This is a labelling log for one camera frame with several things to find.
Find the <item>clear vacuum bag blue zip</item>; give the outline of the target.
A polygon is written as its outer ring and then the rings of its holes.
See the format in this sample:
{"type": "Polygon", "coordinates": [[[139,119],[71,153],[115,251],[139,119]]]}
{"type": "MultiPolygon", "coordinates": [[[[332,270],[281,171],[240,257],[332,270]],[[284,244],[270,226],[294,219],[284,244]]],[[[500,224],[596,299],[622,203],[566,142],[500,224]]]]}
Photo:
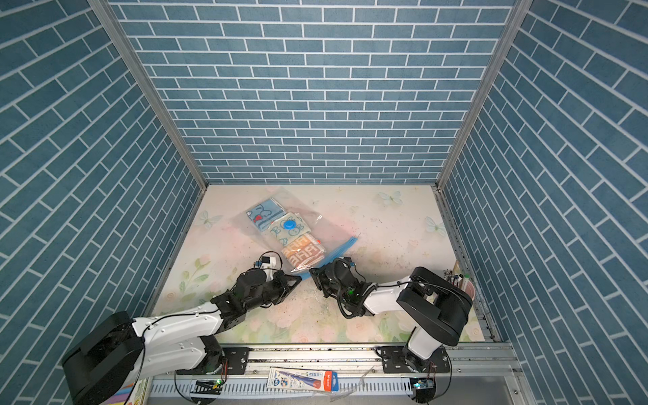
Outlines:
{"type": "Polygon", "coordinates": [[[231,198],[242,233],[276,251],[283,270],[306,273],[343,257],[359,237],[283,187],[242,186],[231,198]]]}

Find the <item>blue cartoon towel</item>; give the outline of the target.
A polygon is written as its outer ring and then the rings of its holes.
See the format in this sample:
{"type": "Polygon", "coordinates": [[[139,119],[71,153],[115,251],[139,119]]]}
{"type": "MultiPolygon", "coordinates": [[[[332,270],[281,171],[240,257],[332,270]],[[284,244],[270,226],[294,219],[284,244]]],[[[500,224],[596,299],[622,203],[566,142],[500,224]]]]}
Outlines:
{"type": "Polygon", "coordinates": [[[246,211],[247,217],[260,232],[264,232],[276,219],[283,217],[285,214],[287,214],[286,209],[272,197],[246,211]]]}

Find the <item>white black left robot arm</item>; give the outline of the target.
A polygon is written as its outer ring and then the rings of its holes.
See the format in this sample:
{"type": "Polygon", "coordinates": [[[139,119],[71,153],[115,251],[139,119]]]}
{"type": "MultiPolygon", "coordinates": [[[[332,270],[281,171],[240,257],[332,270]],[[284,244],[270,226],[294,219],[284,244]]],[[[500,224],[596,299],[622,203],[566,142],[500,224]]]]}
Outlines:
{"type": "Polygon", "coordinates": [[[62,358],[75,404],[101,404],[125,386],[172,371],[218,372],[224,358],[217,334],[241,324],[256,308],[282,303],[299,275],[253,268],[234,286],[189,310],[161,317],[107,317],[62,358]]]}

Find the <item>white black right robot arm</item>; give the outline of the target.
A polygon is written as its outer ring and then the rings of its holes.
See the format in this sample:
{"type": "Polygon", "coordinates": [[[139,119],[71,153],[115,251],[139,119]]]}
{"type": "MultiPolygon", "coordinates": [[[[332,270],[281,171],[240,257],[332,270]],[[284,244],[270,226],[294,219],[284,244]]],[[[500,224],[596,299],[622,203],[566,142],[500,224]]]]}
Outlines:
{"type": "Polygon", "coordinates": [[[459,343],[473,307],[471,295],[427,268],[417,267],[408,278],[370,283],[354,275],[350,258],[309,270],[316,287],[337,301],[344,318],[403,312],[415,326],[403,348],[403,362],[414,372],[427,372],[437,362],[433,355],[443,346],[459,343]]]}

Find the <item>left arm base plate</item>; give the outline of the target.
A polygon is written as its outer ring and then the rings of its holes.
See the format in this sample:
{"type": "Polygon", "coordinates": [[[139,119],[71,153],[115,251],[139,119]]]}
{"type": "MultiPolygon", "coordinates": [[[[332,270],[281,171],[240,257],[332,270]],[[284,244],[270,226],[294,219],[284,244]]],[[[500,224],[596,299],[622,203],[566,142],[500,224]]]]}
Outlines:
{"type": "Polygon", "coordinates": [[[193,369],[179,370],[177,374],[181,376],[243,375],[247,368],[249,354],[248,347],[225,347],[217,354],[207,354],[193,369]]]}

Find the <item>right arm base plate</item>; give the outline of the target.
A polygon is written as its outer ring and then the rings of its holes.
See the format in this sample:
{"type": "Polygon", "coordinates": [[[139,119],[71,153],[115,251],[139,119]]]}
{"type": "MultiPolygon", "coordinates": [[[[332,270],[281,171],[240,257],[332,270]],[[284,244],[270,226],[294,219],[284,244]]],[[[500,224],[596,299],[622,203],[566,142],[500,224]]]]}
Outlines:
{"type": "Polygon", "coordinates": [[[420,359],[407,346],[379,346],[374,349],[386,374],[449,373],[450,357],[443,346],[428,359],[420,359]]]}

